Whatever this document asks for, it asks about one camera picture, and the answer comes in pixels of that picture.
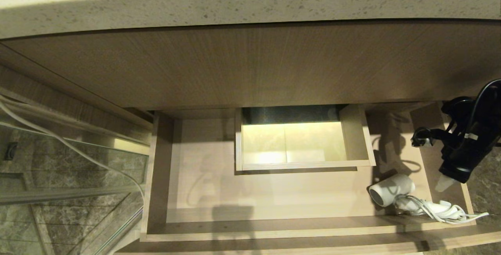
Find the marble wall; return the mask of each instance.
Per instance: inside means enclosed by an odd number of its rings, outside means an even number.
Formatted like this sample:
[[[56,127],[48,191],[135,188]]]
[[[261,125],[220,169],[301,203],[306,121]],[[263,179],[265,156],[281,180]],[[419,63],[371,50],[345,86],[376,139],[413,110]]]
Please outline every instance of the marble wall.
[[[468,190],[475,212],[489,212],[477,224],[501,226],[501,148],[494,149],[475,168],[468,180]],[[425,255],[493,255],[501,253],[501,242],[452,250],[425,252]]]
[[[18,150],[12,161],[0,161],[0,173],[18,173],[21,182],[28,190],[57,190],[68,188],[94,188],[131,185],[132,182],[117,173],[99,167],[74,151],[70,150],[52,137],[33,134],[20,130],[0,127],[0,132],[9,132],[9,141],[18,142]],[[142,183],[145,175],[147,156],[74,143],[80,150],[107,164],[131,175]],[[45,202],[33,205],[9,205],[0,207],[0,246],[12,246],[0,253],[13,254],[47,254],[67,255],[85,254],[86,242],[102,242],[108,237],[105,229],[110,230],[110,223],[124,223],[135,211],[117,213],[124,202],[138,209],[142,200],[139,193],[117,194],[63,201]],[[13,225],[6,216],[14,217],[23,224]],[[12,232],[18,235],[7,236]],[[20,250],[22,246],[5,242],[8,237],[12,241],[33,242],[38,249]]]

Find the wooden cabinet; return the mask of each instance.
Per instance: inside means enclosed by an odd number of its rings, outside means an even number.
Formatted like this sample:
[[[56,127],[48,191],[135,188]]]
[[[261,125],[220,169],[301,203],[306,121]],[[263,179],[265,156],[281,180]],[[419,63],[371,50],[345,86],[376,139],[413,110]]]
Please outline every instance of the wooden cabinet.
[[[499,21],[365,20],[98,31],[1,43],[5,54],[22,55],[5,62],[8,68],[76,96],[83,98],[85,89],[120,107],[179,110],[474,96],[501,77],[500,38]],[[29,66],[18,64],[26,59]]]
[[[443,127],[437,105],[367,103],[474,96],[501,77],[500,38],[499,21],[471,20],[129,29],[2,40],[0,64],[129,121],[155,110],[142,242],[119,254],[394,254],[501,241],[501,229],[374,207],[367,187],[396,171],[417,197],[472,212],[466,185],[430,189],[440,146],[410,146],[416,127]],[[365,107],[367,126],[343,135],[365,166],[245,170],[235,109],[340,103]]]
[[[174,121],[157,113],[142,242],[118,254],[400,254],[501,241],[499,227],[438,223],[372,203],[367,187],[396,171],[415,182],[413,195],[473,212],[465,184],[432,189],[439,145],[400,141],[416,127],[444,127],[437,103],[411,105],[364,106],[376,166],[282,174],[236,171],[232,118]]]

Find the marble tile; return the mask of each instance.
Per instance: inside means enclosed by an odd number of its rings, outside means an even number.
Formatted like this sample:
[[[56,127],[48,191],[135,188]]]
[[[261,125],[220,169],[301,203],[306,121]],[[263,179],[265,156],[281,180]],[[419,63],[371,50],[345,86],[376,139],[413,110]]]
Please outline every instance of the marble tile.
[[[0,254],[29,254],[43,255],[43,248],[39,242],[6,241],[0,239]]]
[[[0,239],[39,241],[33,222],[0,222]]]
[[[18,142],[18,148],[16,149],[16,155],[32,155],[35,147],[34,141],[43,136],[33,134],[32,132],[25,132],[23,130],[18,130],[17,134],[14,134],[16,141]]]
[[[37,188],[102,187],[108,171],[33,171]]]
[[[69,255],[93,254],[116,232],[141,206],[139,192],[131,193],[106,218],[93,229]]]
[[[66,255],[75,248],[75,244],[51,244],[55,255]]]
[[[145,155],[110,150],[108,165],[118,170],[144,170],[148,162]]]
[[[68,155],[34,155],[32,159],[33,171],[97,171],[106,170],[77,153]]]
[[[0,190],[8,190],[9,192],[25,191],[23,179],[17,176],[14,174],[9,175],[9,177],[0,177]]]
[[[22,144],[25,143],[30,144],[29,140],[22,142]],[[68,153],[68,148],[53,137],[36,136],[32,144],[34,155],[66,155]]]
[[[0,162],[0,173],[24,173],[30,170],[32,155],[23,154],[18,146],[14,160]]]
[[[86,197],[59,201],[43,202],[40,205],[49,206],[116,206],[128,193],[112,194],[96,197]]]
[[[34,205],[32,208],[37,223],[97,225],[114,207]]]
[[[144,170],[124,170],[139,183],[144,180]],[[37,188],[91,188],[133,185],[123,175],[111,171],[32,171]]]
[[[4,205],[0,206],[0,222],[32,222],[33,217],[28,205]]]
[[[47,227],[52,244],[78,244],[94,228],[93,225],[40,225]]]

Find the gray marble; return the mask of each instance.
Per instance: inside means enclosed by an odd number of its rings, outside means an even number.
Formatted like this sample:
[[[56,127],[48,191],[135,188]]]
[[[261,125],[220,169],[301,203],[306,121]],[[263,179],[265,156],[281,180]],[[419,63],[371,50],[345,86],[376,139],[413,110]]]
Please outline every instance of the gray marble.
[[[30,207],[28,205],[0,206],[0,222],[4,221],[16,221],[16,222],[33,221],[33,217],[30,212]]]
[[[40,225],[46,226],[52,244],[78,244],[94,228],[93,225]]]
[[[132,184],[127,178],[85,160],[51,137],[19,130],[11,136],[11,139],[16,138],[19,142],[18,151],[13,161],[0,163],[0,172],[23,173],[25,180],[1,179],[0,187],[2,188],[6,187],[11,191],[18,188],[22,191],[25,189],[23,183],[26,184],[27,189],[47,190]],[[143,182],[147,164],[146,156],[100,146],[74,144],[98,161],[123,170],[139,182]],[[111,224],[121,225],[122,218],[130,216],[129,212],[123,209],[120,210],[122,213],[114,211],[127,196],[130,194],[40,203],[32,205],[33,215],[28,205],[0,207],[0,239],[4,241],[2,245],[9,246],[1,252],[38,254],[41,253],[39,244],[41,241],[47,255],[67,254],[75,249],[79,242],[86,240],[89,232],[92,231],[93,236],[90,240],[94,241],[96,238],[100,239],[102,232]],[[24,245],[25,249],[9,245],[11,242],[25,241],[29,242]]]
[[[48,206],[116,206],[128,193],[104,195],[96,197],[86,197],[59,201],[43,202],[40,205]]]
[[[52,249],[54,250],[54,255],[66,255],[75,248],[75,244],[52,244]]]
[[[475,168],[468,180],[468,190],[475,212],[491,215],[478,219],[477,224],[501,226],[501,148],[494,148]],[[501,253],[501,242],[452,250],[426,252],[426,255],[494,255]]]
[[[9,241],[39,241],[33,222],[0,222],[0,239]]]
[[[43,255],[43,248],[39,242],[5,241],[0,239],[0,254]]]
[[[139,192],[129,194],[103,219],[69,255],[93,254],[116,232],[141,206],[143,199]]]
[[[114,207],[33,205],[32,208],[37,223],[97,225]]]

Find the open drawer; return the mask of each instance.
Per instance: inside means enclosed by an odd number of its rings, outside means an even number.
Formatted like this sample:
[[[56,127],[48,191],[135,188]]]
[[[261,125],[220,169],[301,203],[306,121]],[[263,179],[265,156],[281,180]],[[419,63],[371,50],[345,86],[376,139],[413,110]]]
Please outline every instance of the open drawer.
[[[235,161],[237,171],[376,165],[361,105],[237,109]]]
[[[443,224],[375,206],[367,187],[404,173],[415,182],[414,196],[473,212],[466,185],[430,189],[440,174],[440,145],[410,146],[415,127],[444,126],[437,103],[366,112],[376,166],[276,174],[235,170],[233,118],[157,113],[141,239],[118,254],[401,254],[501,241],[499,227]]]

